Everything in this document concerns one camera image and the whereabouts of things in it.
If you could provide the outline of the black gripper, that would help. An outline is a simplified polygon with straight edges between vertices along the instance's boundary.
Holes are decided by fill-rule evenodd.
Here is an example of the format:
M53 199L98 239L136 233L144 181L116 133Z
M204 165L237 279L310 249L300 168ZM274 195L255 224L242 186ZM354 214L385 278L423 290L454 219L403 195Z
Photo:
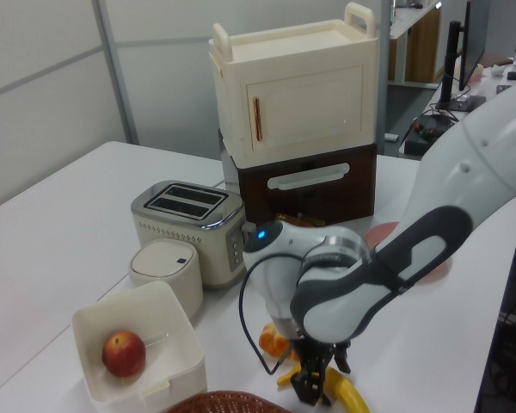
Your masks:
M347 361L351 341L324 343L310 337L301 337L291 340L291 345L301 365L296 365L296 372L291 376L291 385L299 400L309 405L330 405L329 397L323 392L324 378L319 372L335 360L340 372L351 373Z

